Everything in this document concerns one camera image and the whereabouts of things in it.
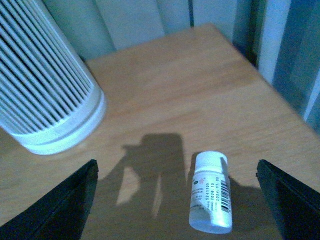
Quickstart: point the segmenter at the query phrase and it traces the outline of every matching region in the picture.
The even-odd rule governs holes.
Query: black object
[[[98,180],[90,160],[36,203],[0,227],[1,240],[80,239]]]
[[[320,193],[266,160],[257,178],[285,240],[320,240]]]

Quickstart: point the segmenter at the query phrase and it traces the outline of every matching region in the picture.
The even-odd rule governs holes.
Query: wooden table
[[[34,155],[0,132],[0,224],[89,159],[99,180],[82,238],[281,239],[255,177],[269,160],[320,191],[320,141],[210,24],[87,62],[109,99],[101,125],[65,152]],[[188,223],[197,152],[226,154],[233,231]]]

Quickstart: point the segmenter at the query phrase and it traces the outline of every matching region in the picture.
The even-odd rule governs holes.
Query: white bottle cap
[[[228,175],[227,157],[218,151],[203,151],[195,158],[195,173],[200,171],[215,171]]]

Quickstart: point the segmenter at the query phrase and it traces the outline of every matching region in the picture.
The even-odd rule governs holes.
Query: white cylindrical object
[[[41,0],[0,4],[0,126],[35,154],[87,137],[107,101]]]
[[[221,152],[204,151],[196,156],[189,224],[212,234],[232,230],[228,161]]]

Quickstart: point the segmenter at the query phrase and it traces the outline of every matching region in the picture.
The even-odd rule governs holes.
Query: barcode
[[[221,180],[221,210],[229,213],[229,190],[226,181]]]

